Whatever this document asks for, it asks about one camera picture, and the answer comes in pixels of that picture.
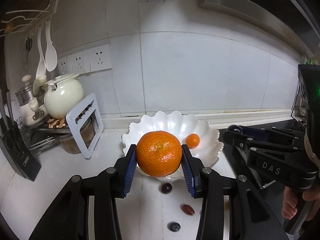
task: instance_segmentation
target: range hood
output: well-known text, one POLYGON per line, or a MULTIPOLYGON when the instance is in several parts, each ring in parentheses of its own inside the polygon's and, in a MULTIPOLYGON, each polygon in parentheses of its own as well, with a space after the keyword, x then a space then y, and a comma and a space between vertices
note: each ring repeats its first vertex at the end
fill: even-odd
POLYGON ((312 58, 320 28, 303 0, 198 0, 202 8, 242 18, 312 58))

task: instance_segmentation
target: metal screw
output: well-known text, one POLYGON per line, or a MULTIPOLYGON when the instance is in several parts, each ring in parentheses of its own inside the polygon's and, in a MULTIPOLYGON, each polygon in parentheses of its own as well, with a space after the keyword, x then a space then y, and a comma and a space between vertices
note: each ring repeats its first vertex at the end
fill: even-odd
POLYGON ((116 172, 116 169, 114 167, 109 167, 106 169, 107 173, 112 174, 116 172))
POLYGON ((238 179, 239 179, 240 181, 242 181, 242 182, 247 181, 247 177, 244 176, 244 175, 239 175, 239 176, 238 176, 238 179))
POLYGON ((204 167, 203 169, 202 169, 202 171, 204 172, 204 173, 206 173, 206 174, 209 174, 209 173, 211 173, 211 169, 209 168, 209 167, 204 167))
POLYGON ((71 181, 72 182, 78 182, 80 180, 80 176, 78 176, 78 175, 75 175, 75 176, 73 176, 72 178, 71 178, 71 181))

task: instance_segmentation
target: power socket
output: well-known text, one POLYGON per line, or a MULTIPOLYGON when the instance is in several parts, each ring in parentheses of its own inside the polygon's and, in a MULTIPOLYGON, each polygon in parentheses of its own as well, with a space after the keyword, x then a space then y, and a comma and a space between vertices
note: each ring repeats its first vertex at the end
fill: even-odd
POLYGON ((91 72, 110 69, 110 44, 102 45, 88 50, 91 72))
POLYGON ((72 72, 72 63, 70 56, 58 59, 59 74, 64 75, 72 72))
POLYGON ((72 54, 70 57, 71 57, 73 73, 84 74, 85 73, 84 52, 81 51, 81 52, 72 54))

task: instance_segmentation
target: orange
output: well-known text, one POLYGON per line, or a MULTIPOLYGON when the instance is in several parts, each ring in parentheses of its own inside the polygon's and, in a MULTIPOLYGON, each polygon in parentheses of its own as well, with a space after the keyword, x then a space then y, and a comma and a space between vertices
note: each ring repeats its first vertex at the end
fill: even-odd
POLYGON ((141 137, 136 148, 140 169, 153 177, 165 177, 180 166, 182 149, 179 140, 165 131, 153 131, 141 137))
POLYGON ((187 136, 186 138, 186 145, 189 147, 189 149, 196 148, 200 143, 200 138, 197 134, 192 133, 187 136))

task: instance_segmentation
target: white bowl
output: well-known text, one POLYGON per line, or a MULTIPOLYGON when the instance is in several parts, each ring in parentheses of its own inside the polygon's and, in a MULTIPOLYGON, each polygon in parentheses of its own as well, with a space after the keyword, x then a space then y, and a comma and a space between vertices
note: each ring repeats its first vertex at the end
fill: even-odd
MULTIPOLYGON (((183 116, 179 111, 173 111, 171 114, 158 111, 153 117, 143 115, 139 123, 130 123, 129 133, 122 135, 125 145, 124 155, 127 154, 130 145, 137 144, 144 134, 151 131, 171 133, 178 138, 181 144, 185 143, 188 135, 196 133, 200 137, 200 143, 196 148, 190 149, 190 152, 193 157, 201 159, 205 167, 211 167, 218 160, 218 154, 224 146, 218 141, 219 131, 211 129, 208 120, 198 120, 194 114, 183 116)), ((158 179, 173 181, 181 178, 183 178, 183 172, 180 166, 175 173, 158 179)))

